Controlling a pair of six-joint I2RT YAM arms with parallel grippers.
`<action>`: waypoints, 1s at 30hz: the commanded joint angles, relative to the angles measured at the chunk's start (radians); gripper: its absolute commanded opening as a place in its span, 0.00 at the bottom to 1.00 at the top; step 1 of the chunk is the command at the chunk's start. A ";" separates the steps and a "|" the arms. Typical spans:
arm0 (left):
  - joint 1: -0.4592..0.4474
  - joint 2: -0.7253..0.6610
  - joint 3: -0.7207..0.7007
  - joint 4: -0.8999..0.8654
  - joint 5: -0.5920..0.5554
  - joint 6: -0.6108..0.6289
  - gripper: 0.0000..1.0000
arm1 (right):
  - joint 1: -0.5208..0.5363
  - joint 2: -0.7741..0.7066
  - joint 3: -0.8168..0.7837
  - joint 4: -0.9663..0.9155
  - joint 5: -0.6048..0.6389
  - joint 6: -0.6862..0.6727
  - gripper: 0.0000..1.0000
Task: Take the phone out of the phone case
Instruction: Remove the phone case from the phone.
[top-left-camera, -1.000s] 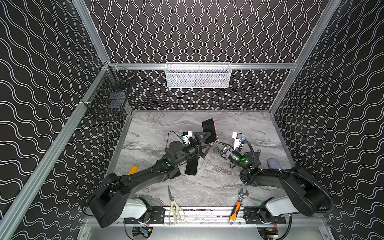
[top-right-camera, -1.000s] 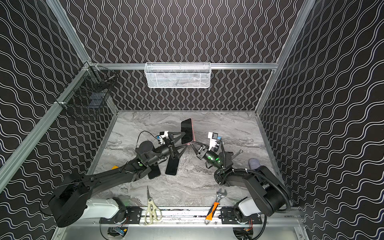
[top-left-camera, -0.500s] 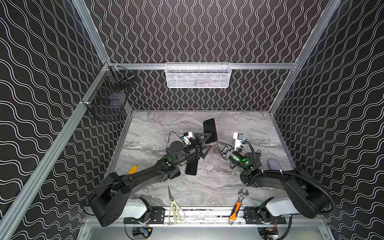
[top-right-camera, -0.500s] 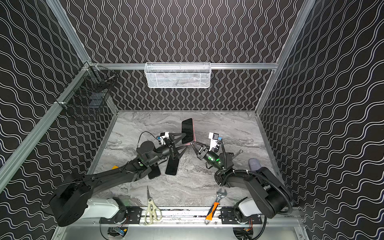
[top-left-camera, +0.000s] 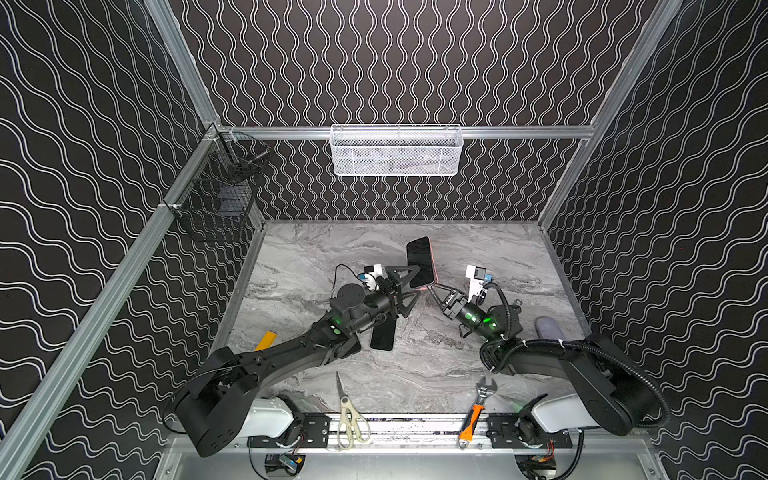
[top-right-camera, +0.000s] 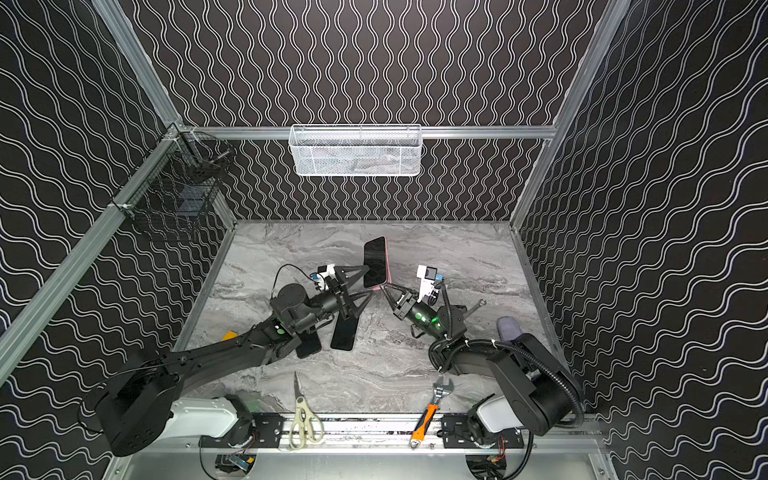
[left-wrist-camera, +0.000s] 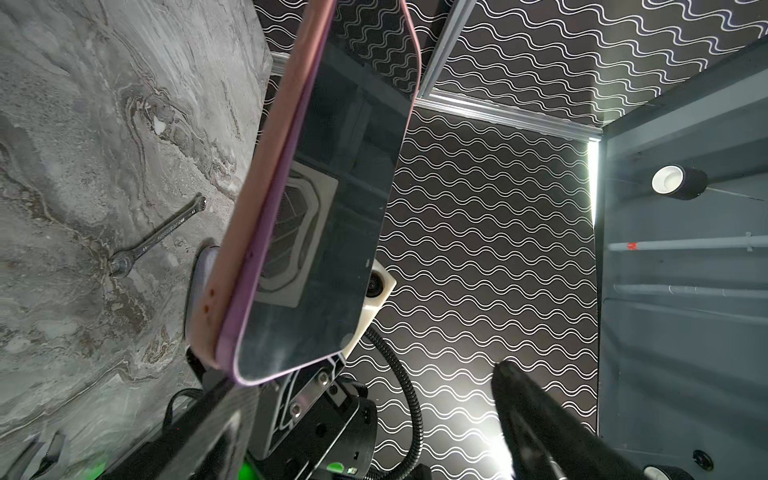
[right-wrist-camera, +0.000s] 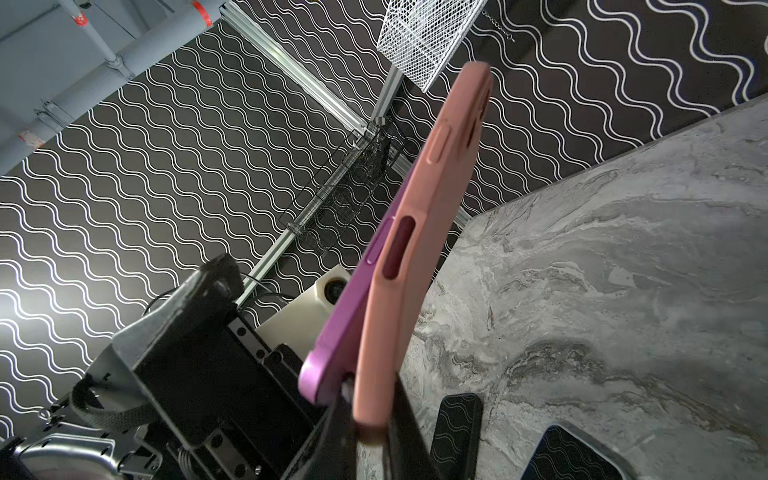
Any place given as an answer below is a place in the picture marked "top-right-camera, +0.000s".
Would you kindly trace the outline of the black smartphone green case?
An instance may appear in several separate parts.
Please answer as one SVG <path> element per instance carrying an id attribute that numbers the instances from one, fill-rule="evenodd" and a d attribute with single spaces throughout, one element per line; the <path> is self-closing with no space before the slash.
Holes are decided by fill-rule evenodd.
<path id="1" fill-rule="evenodd" d="M 351 351 L 354 348 L 358 325 L 359 318 L 355 315 L 339 317 L 336 321 L 330 347 L 334 350 Z"/>

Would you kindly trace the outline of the phone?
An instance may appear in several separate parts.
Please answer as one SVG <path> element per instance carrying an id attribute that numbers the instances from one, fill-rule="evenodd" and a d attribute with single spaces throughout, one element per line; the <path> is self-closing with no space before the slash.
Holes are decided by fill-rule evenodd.
<path id="1" fill-rule="evenodd" d="M 374 289 L 390 281 L 388 244 L 384 236 L 376 237 L 364 244 L 363 263 L 368 267 L 363 277 L 366 289 Z"/>

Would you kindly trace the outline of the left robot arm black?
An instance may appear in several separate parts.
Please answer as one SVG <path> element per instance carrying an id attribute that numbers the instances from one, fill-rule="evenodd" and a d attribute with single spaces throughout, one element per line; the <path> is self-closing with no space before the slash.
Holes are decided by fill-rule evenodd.
<path id="1" fill-rule="evenodd" d="M 324 290 L 309 296 L 298 283 L 271 298 L 271 315 L 245 333 L 204 347 L 163 355 L 139 352 L 105 383 L 95 412 L 111 452 L 127 457 L 158 440 L 184 394 L 241 370 L 269 365 L 291 353 L 301 359 L 322 348 L 317 331 L 337 323 L 337 347 L 350 350 L 372 293 L 351 292 L 369 269 L 337 266 Z"/>

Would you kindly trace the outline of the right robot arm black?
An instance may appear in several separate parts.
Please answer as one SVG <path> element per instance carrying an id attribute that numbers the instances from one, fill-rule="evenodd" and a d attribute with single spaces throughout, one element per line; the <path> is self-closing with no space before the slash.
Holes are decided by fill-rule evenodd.
<path id="1" fill-rule="evenodd" d="M 381 290 L 392 313 L 411 323 L 415 338 L 433 339 L 428 357 L 439 373 L 494 379 L 526 430 L 542 436 L 555 427 L 575 429 L 585 422 L 577 382 L 535 336 L 523 333 L 509 341 L 467 336 L 466 320 L 485 305 L 483 299 L 471 307 L 453 304 L 441 286 L 443 305 L 435 308 L 413 289 L 388 283 Z"/>

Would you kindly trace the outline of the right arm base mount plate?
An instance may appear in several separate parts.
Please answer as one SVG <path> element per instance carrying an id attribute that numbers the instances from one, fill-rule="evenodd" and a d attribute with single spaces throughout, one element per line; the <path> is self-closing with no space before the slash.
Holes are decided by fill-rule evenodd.
<path id="1" fill-rule="evenodd" d="M 479 420 L 466 414 L 446 414 L 440 419 L 437 436 L 446 449 L 496 448 L 502 441 L 506 448 L 522 449 L 524 440 L 515 428 L 492 433 Z"/>

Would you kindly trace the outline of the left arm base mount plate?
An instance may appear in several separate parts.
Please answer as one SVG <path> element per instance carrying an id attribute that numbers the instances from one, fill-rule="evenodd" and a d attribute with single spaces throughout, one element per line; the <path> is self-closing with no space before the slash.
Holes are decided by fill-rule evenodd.
<path id="1" fill-rule="evenodd" d="M 283 435 L 284 418 L 278 413 L 256 413 L 248 420 L 238 420 L 220 438 L 202 436 L 203 448 L 277 448 Z"/>

